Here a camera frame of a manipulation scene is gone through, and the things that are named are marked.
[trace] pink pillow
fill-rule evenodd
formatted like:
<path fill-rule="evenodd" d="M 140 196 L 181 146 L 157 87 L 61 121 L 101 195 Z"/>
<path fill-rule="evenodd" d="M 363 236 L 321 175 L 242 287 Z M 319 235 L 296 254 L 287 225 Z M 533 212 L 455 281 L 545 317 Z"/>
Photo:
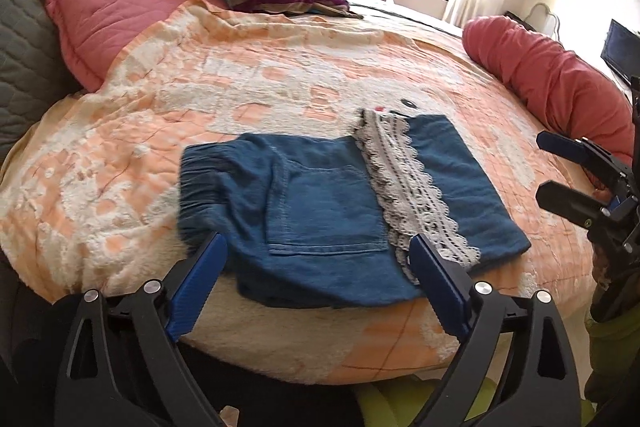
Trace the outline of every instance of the pink pillow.
<path fill-rule="evenodd" d="M 69 71 L 89 92 L 100 88 L 113 59 L 140 32 L 187 0 L 46 0 Z M 223 0 L 206 0 L 227 9 Z"/>
<path fill-rule="evenodd" d="M 574 52 L 507 17 L 467 23 L 462 43 L 547 128 L 573 139 L 589 138 L 631 165 L 631 105 L 611 80 Z"/>

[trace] orange and white blanket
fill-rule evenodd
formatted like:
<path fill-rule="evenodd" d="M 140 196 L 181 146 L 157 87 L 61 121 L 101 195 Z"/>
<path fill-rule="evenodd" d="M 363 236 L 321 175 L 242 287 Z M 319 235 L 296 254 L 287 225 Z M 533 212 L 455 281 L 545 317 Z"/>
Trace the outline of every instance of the orange and white blanket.
<path fill-rule="evenodd" d="M 410 23 L 241 14 L 192 0 L 152 25 L 96 93 L 68 98 L 20 142 L 2 171 L 0 246 L 53 301 L 129 292 L 184 256 L 176 233 L 185 146 L 242 132 L 349 134 L 357 108 L 444 114 L 494 183 L 532 248 L 483 278 L 562 313 L 587 302 L 584 232 L 541 211 L 538 184 L 586 192 L 580 168 L 535 144 L 542 126 L 474 65 L 460 40 Z M 384 309 L 268 309 L 216 284 L 188 341 L 227 362 L 307 383 L 413 373 L 455 351 L 425 299 Z"/>

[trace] white lace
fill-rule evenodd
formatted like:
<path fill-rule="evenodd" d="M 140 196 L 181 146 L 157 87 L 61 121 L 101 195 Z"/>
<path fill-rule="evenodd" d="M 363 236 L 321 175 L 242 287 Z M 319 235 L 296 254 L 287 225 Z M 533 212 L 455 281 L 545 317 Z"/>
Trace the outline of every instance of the white lace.
<path fill-rule="evenodd" d="M 353 136 L 389 226 L 389 242 L 396 247 L 396 259 L 405 275 L 417 284 L 407 260 L 414 235 L 425 233 L 444 259 L 465 268 L 480 261 L 480 251 L 458 233 L 458 224 L 449 217 L 441 190 L 411 147 L 408 129 L 406 118 L 363 109 Z"/>

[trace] fuzzy blanket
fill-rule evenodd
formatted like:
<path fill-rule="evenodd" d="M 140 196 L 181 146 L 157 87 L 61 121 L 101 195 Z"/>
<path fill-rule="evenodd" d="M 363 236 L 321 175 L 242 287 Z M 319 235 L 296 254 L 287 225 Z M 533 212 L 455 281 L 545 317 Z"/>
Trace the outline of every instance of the fuzzy blanket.
<path fill-rule="evenodd" d="M 242 132 L 338 137 L 357 108 L 444 114 L 532 248 L 484 279 L 521 295 L 546 287 L 563 314 L 590 297 L 584 232 L 540 211 L 553 179 L 589 191 L 579 168 L 535 145 L 524 106 L 460 40 L 397 21 L 241 14 L 188 1 L 116 58 L 100 90 L 52 108 L 17 145 L 0 185 L 0 246 L 54 301 L 133 291 L 185 254 L 176 233 L 185 146 Z M 425 299 L 382 309 L 268 309 L 216 284 L 188 341 L 227 362 L 307 383 L 391 378 L 455 351 Z"/>

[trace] bed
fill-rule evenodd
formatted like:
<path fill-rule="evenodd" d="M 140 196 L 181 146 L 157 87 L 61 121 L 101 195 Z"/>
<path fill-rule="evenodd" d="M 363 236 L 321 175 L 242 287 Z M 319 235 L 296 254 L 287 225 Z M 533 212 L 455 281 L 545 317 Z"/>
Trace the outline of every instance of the bed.
<path fill-rule="evenodd" d="M 297 52 L 305 52 L 305 64 L 282 50 L 269 55 L 262 63 L 260 54 L 267 55 L 270 38 L 273 38 L 270 35 L 252 41 L 254 47 L 251 49 L 242 39 L 234 46 L 218 49 L 217 53 L 224 54 L 232 70 L 226 77 L 230 79 L 230 86 L 225 84 L 223 87 L 232 87 L 229 92 L 234 94 L 217 95 L 216 121 L 203 117 L 186 122 L 182 117 L 177 118 L 181 125 L 191 125 L 182 131 L 183 138 L 187 142 L 194 136 L 198 137 L 196 142 L 219 141 L 247 131 L 291 133 L 300 128 L 311 136 L 341 136 L 353 124 L 351 111 L 355 107 L 379 103 L 396 107 L 399 93 L 405 93 L 428 111 L 446 114 L 455 124 L 497 188 L 511 217 L 532 243 L 532 248 L 522 257 L 482 277 L 503 291 L 519 295 L 531 295 L 537 288 L 544 287 L 554 296 L 564 317 L 579 314 L 593 290 L 590 244 L 577 227 L 540 211 L 534 193 L 538 184 L 546 179 L 590 192 L 593 187 L 585 174 L 572 164 L 538 151 L 535 136 L 543 129 L 542 124 L 527 112 L 515 95 L 470 60 L 462 47 L 458 28 L 411 10 L 397 8 L 394 15 L 388 7 L 363 0 L 352 0 L 352 3 L 353 10 L 360 12 L 363 20 L 328 22 L 315 16 L 288 20 L 282 16 L 263 15 L 247 18 L 206 3 L 190 2 L 167 21 L 153 25 L 128 44 L 118 55 L 110 74 L 112 78 L 144 76 L 146 73 L 135 70 L 140 61 L 133 63 L 130 58 L 156 56 L 158 46 L 173 49 L 171 39 L 166 36 L 177 31 L 176 28 L 196 28 L 195 33 L 205 28 L 209 32 L 207 38 L 216 39 L 220 34 L 211 32 L 212 22 L 219 26 L 222 22 L 238 26 L 260 25 L 267 34 L 272 26 L 280 25 L 282 31 L 295 35 L 304 32 L 308 36 L 324 35 L 329 27 L 334 34 L 346 39 L 344 47 L 348 52 L 342 53 L 322 42 L 316 47 L 296 48 Z M 0 0 L 0 27 L 0 89 L 6 93 L 0 97 L 3 118 L 0 160 L 4 160 L 32 124 L 56 102 L 79 90 L 79 86 L 63 64 L 56 29 L 42 7 L 42 0 Z M 394 49 L 406 52 L 401 58 L 408 64 L 389 54 L 389 48 L 384 48 L 385 39 L 400 46 Z M 372 63 L 376 57 L 359 55 L 367 50 L 370 52 L 374 44 L 382 53 L 378 60 L 380 57 L 389 60 L 389 67 L 382 73 Z M 417 68 L 417 62 L 412 62 L 415 57 L 422 60 L 421 65 L 428 67 Z M 152 62 L 153 67 L 160 63 L 156 59 Z M 395 67 L 400 69 L 392 74 Z M 318 68 L 316 76 L 313 76 L 314 68 Z M 344 71 L 351 73 L 351 77 L 344 76 Z M 403 73 L 414 75 L 414 81 L 403 84 L 404 80 L 400 78 Z M 292 98 L 297 102 L 279 105 L 282 100 L 276 100 L 277 93 L 273 94 L 260 84 L 265 78 L 294 93 Z M 393 87 L 388 87 L 390 78 Z M 367 90 L 367 86 L 375 86 L 375 89 Z M 104 103 L 106 107 L 111 107 L 109 104 L 117 100 L 116 94 L 108 89 L 92 96 L 92 103 Z M 23 143 L 25 150 L 30 151 L 25 158 L 50 148 L 52 136 L 58 137 L 55 132 L 65 119 L 74 111 L 76 114 L 81 112 L 79 100 L 87 99 L 69 100 L 70 108 L 59 115 L 47 113 L 52 118 L 47 124 L 50 127 L 39 127 L 33 131 L 30 140 Z M 275 118 L 264 110 L 265 100 L 271 100 L 286 112 L 287 117 L 298 116 Z M 207 113 L 206 109 L 191 108 L 200 116 Z M 153 207 L 154 224 L 141 235 L 133 239 L 133 236 L 128 237 L 125 246 L 114 247 L 119 263 L 116 268 L 113 263 L 100 264 L 92 257 L 91 252 L 99 250 L 99 245 L 86 247 L 88 243 L 77 237 L 73 255 L 61 254 L 66 248 L 64 242 L 50 243 L 43 248 L 38 243 L 43 223 L 50 225 L 47 230 L 53 228 L 64 237 L 62 231 L 76 217 L 78 223 L 87 228 L 92 226 L 91 222 L 78 217 L 79 214 L 71 217 L 72 213 L 55 224 L 46 223 L 46 219 L 39 223 L 30 221 L 26 214 L 20 213 L 12 192 L 3 203 L 3 222 L 11 222 L 20 233 L 9 233 L 5 227 L 0 237 L 2 249 L 22 281 L 42 298 L 54 301 L 66 293 L 91 287 L 100 287 L 110 294 L 131 291 L 150 277 L 162 277 L 185 255 L 184 245 L 175 233 L 175 165 L 179 154 L 178 147 L 171 150 L 169 163 L 174 167 L 168 166 L 163 172 L 172 175 L 162 179 L 162 186 L 154 191 L 140 212 L 151 215 L 147 211 L 151 212 Z M 28 158 L 24 161 L 24 165 L 12 163 L 14 171 L 28 170 Z M 34 183 L 45 186 L 50 176 L 47 169 L 41 174 L 32 177 Z M 90 198 L 82 192 L 77 192 L 76 197 L 78 201 L 89 201 L 87 198 Z M 82 248 L 89 248 L 89 253 L 82 253 Z M 129 253 L 121 256 L 125 250 Z M 87 268 L 82 259 L 90 259 L 93 267 Z M 9 281 L 9 275 L 3 276 Z M 8 292 L 18 291 L 15 280 L 4 286 Z M 42 305 L 39 301 L 34 302 L 37 302 L 36 307 Z M 577 324 L 578 329 L 581 328 L 580 320 Z M 574 337 L 578 344 L 584 345 L 584 334 Z M 229 275 L 219 279 L 187 341 L 214 357 L 252 371 L 282 380 L 328 384 L 381 380 L 435 369 L 445 365 L 457 348 L 455 340 L 444 335 L 425 299 L 382 309 L 271 309 L 241 298 Z M 8 355 L 11 347 L 4 346 L 3 356 Z"/>

